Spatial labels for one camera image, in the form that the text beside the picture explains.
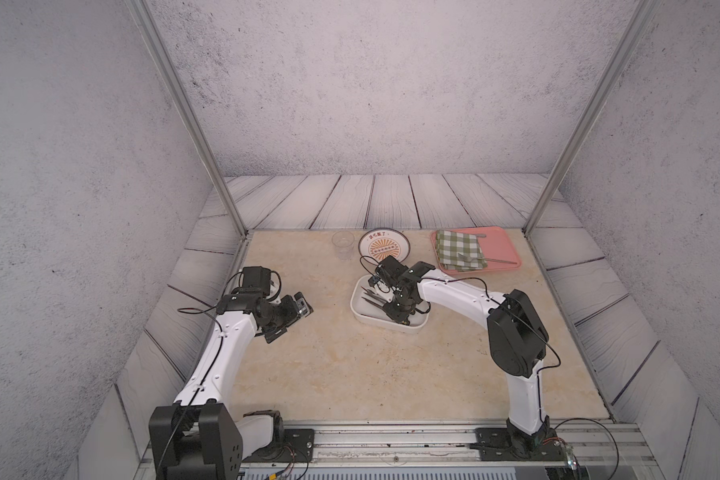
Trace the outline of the yellow-black file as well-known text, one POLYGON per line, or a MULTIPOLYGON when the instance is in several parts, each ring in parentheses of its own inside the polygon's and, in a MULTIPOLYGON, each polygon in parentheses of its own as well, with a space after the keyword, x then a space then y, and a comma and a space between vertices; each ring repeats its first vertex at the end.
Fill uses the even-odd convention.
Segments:
POLYGON ((377 309, 379 309, 379 310, 384 311, 384 304, 379 303, 379 302, 377 302, 377 301, 375 301, 375 300, 373 300, 373 299, 366 298, 366 297, 362 297, 362 300, 363 300, 364 302, 370 304, 371 306, 373 306, 373 307, 375 307, 375 308, 377 308, 377 309))
POLYGON ((362 289, 362 290, 365 292, 365 294, 367 294, 368 296, 381 298, 382 301, 386 301, 380 294, 376 293, 376 292, 373 291, 373 290, 367 289, 367 288, 365 288, 365 287, 361 287, 361 289, 362 289))

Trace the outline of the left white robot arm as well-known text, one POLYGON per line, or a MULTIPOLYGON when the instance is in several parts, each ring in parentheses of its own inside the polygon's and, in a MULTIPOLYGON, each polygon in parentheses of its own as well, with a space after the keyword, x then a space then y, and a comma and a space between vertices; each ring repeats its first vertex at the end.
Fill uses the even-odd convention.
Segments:
POLYGON ((235 421, 232 390, 245 352, 256 336, 271 343, 313 308, 302 293, 274 300, 262 293, 233 293, 220 300, 210 339, 186 386, 149 420, 158 479, 236 479, 255 455, 293 463, 281 414, 252 412, 235 421))

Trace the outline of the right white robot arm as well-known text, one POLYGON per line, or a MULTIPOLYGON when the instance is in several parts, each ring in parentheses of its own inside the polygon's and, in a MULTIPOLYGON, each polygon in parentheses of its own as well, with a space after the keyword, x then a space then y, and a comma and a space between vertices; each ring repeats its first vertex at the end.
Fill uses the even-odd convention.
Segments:
POLYGON ((369 285, 378 287, 376 308, 392 322, 408 326, 422 314, 422 303, 440 305, 484 327, 494 364, 507 377, 510 401, 506 421, 509 452, 529 459, 554 436, 541 393, 541 371, 549 334, 530 298, 520 290, 492 292, 478 277, 453 278, 435 266, 418 262, 412 267, 389 256, 379 261, 369 285))

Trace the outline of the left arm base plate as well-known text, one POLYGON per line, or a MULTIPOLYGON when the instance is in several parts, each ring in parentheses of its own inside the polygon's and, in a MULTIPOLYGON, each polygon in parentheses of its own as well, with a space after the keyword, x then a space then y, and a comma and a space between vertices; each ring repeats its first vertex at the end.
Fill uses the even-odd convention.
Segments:
POLYGON ((310 463, 315 446, 314 429, 286 428, 282 440, 256 450, 244 463, 310 463))

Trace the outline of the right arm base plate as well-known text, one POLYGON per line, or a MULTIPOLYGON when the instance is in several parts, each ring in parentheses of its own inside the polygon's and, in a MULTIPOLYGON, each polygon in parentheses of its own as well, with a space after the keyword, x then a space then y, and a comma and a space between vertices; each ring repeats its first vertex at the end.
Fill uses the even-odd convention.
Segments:
POLYGON ((566 453, 548 433, 528 435, 510 428, 478 428, 476 441, 468 445, 481 461, 563 462, 566 453))

